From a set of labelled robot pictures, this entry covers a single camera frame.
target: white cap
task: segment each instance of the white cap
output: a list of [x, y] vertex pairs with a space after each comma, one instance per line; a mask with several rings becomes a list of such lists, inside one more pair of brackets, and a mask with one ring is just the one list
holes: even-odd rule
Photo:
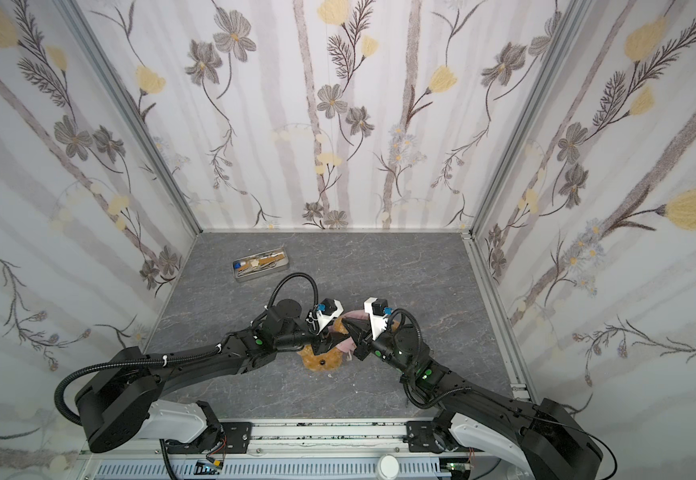
[[377, 463], [377, 477], [380, 480], [394, 480], [399, 476], [399, 461], [392, 455], [380, 457]]

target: wire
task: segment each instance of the wire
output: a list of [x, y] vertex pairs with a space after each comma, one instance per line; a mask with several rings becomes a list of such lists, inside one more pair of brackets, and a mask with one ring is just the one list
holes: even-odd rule
[[449, 389], [444, 393], [439, 393], [439, 395], [431, 398], [429, 401], [427, 401], [425, 403], [421, 403], [420, 401], [417, 400], [417, 398], [412, 396], [412, 392], [410, 391], [409, 380], [403, 382], [402, 386], [404, 387], [404, 393], [406, 394], [406, 398], [408, 398], [410, 400], [411, 404], [413, 404], [417, 408], [420, 408], [421, 410], [427, 410], [428, 408], [433, 407], [435, 404], [439, 403], [442, 399], [452, 395], [453, 393], [470, 392], [471, 391], [471, 387], [469, 387], [469, 386], [460, 386], [460, 387], [457, 387], [455, 389]]
[[204, 456], [204, 457], [207, 459], [207, 461], [208, 461], [209, 463], [211, 463], [212, 465], [214, 465], [215, 460], [214, 460], [214, 458], [212, 458], [212, 455], [218, 453], [220, 450], [223, 450], [223, 451], [224, 451], [224, 450], [225, 450], [225, 445], [226, 445], [227, 441], [228, 441], [228, 437], [227, 437], [227, 436], [223, 436], [223, 440], [222, 440], [222, 442], [220, 442], [220, 443], [218, 444], [218, 447], [215, 448], [213, 451], [209, 452], [206, 456]]
[[490, 473], [494, 472], [494, 471], [495, 471], [495, 468], [497, 468], [497, 466], [500, 465], [500, 462], [502, 462], [502, 458], [498, 458], [498, 459], [497, 459], [497, 463], [496, 463], [494, 466], [492, 466], [492, 468], [490, 468], [489, 470], [487, 470], [486, 472], [484, 472], [483, 474], [481, 474], [481, 475], [479, 475], [479, 476], [477, 476], [477, 477], [471, 478], [471, 480], [478, 480], [479, 478], [484, 478], [485, 476], [487, 476], [487, 475], [489, 475]]
[[305, 280], [308, 280], [310, 282], [310, 286], [312, 289], [314, 289], [314, 309], [316, 308], [316, 305], [319, 304], [319, 287], [316, 286], [316, 281], [311, 275], [304, 274], [303, 272], [295, 272], [293, 274], [287, 275], [285, 278], [281, 279], [281, 282], [279, 282], [278, 285], [276, 285], [276, 288], [274, 288], [274, 292], [270, 294], [270, 300], [268, 300], [268, 308], [271, 308], [274, 305], [274, 302], [276, 302], [276, 295], [279, 294], [279, 290], [281, 290], [281, 287], [284, 286], [286, 282], [289, 282], [293, 278], [297, 278], [298, 276], [303, 277]]
[[393, 324], [393, 318], [396, 317], [397, 315], [401, 315], [402, 319], [406, 316], [410, 318], [410, 322], [412, 323], [412, 326], [415, 327], [415, 333], [417, 334], [417, 344], [415, 344], [415, 354], [412, 356], [412, 360], [410, 361], [410, 365], [406, 368], [405, 375], [409, 376], [410, 374], [414, 373], [415, 366], [417, 365], [417, 360], [418, 357], [420, 357], [420, 350], [422, 350], [422, 331], [420, 330], [420, 324], [417, 322], [417, 319], [414, 317], [413, 314], [411, 314], [409, 311], [403, 309], [403, 308], [397, 308], [393, 312], [391, 312], [390, 316], [388, 317], [387, 325], [388, 328], [390, 328], [390, 325]]
[[167, 469], [167, 475], [169, 475], [170, 480], [180, 480], [177, 475], [174, 474], [174, 470], [172, 469], [172, 464], [169, 462], [169, 456], [167, 456], [167, 443], [164, 441], [162, 438], [161, 440], [158, 441], [159, 445], [161, 445], [161, 457], [164, 460], [164, 466]]
[[83, 369], [76, 370], [74, 373], [65, 377], [61, 380], [55, 389], [55, 408], [60, 412], [60, 415], [64, 416], [69, 422], [75, 423], [76, 425], [82, 424], [82, 419], [74, 413], [73, 410], [68, 408], [65, 403], [65, 389], [73, 382], [75, 379], [88, 375], [90, 373], [99, 372], [101, 370], [118, 369], [125, 366], [167, 366], [175, 365], [185, 362], [192, 362], [193, 360], [202, 360], [209, 358], [212, 355], [217, 355], [220, 352], [220, 347], [216, 346], [210, 352], [197, 353], [196, 355], [187, 356], [176, 356], [165, 358], [152, 358], [152, 359], [133, 359], [133, 360], [119, 360], [116, 362], [106, 362], [98, 363], [96, 365], [86, 366]]

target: floral wallpaper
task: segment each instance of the floral wallpaper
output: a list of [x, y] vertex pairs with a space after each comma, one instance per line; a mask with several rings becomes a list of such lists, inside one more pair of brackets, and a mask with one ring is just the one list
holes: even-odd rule
[[469, 228], [567, 5], [78, 3], [210, 230]]
[[696, 478], [696, 2], [592, 4], [477, 234], [539, 393]]
[[57, 382], [154, 328], [194, 236], [150, 170], [54, 5], [1, 0], [0, 478], [65, 478]]

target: gray marble floor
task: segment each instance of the gray marble floor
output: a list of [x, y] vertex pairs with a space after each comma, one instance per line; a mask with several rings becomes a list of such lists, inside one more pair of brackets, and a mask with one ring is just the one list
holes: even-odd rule
[[[245, 283], [230, 273], [233, 259], [284, 246], [290, 268]], [[249, 325], [278, 281], [311, 274], [321, 298], [360, 310], [368, 297], [387, 298], [419, 320], [434, 358], [487, 389], [507, 395], [508, 376], [458, 234], [202, 234], [153, 334], [149, 352], [217, 342]], [[310, 302], [302, 279], [279, 299]], [[211, 379], [167, 399], [205, 400], [219, 418], [339, 418], [431, 415], [408, 405], [397, 370], [372, 356], [343, 360], [332, 372], [306, 370], [296, 353], [282, 353], [253, 372]]]

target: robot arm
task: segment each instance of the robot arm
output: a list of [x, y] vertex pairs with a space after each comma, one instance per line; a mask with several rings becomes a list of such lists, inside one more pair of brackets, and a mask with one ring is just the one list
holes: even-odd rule
[[[427, 438], [413, 441], [427, 446], [423, 451], [477, 448], [536, 478], [595, 478], [602, 451], [563, 407], [548, 398], [540, 405], [506, 398], [462, 378], [430, 357], [415, 318], [398, 311], [402, 321], [395, 332], [391, 320], [396, 312], [388, 316], [387, 328], [380, 334], [372, 317], [370, 325], [353, 319], [343, 319], [343, 325], [356, 343], [356, 358], [377, 356], [402, 371], [401, 383], [412, 404], [440, 407]], [[404, 317], [412, 324], [406, 325]]]
[[[291, 274], [283, 282], [293, 276], [308, 278], [317, 298], [316, 285], [305, 274]], [[304, 345], [311, 345], [319, 355], [350, 336], [357, 358], [377, 356], [402, 371], [402, 386], [415, 406], [441, 408], [426, 429], [430, 438], [410, 438], [410, 448], [414, 444], [436, 453], [460, 446], [477, 448], [536, 478], [594, 478], [602, 452], [556, 402], [545, 399], [539, 406], [518, 402], [468, 382], [432, 359], [414, 317], [402, 309], [391, 312], [384, 299], [365, 304], [371, 310], [369, 322], [344, 318], [346, 335], [326, 328], [342, 311], [339, 302], [324, 299], [301, 319], [302, 308], [294, 300], [273, 305], [281, 285], [265, 312], [216, 346], [148, 355], [137, 347], [124, 349], [110, 362], [64, 379], [55, 391], [56, 407], [84, 427], [89, 449], [95, 453], [131, 438], [172, 438], [185, 448], [184, 453], [204, 452], [224, 436], [209, 405], [182, 405], [159, 400], [162, 396], [217, 376], [256, 370], [275, 360], [278, 352], [297, 351]], [[392, 331], [392, 320], [399, 313], [401, 325]], [[65, 404], [65, 388], [93, 372], [97, 374], [74, 398], [76, 415]]]

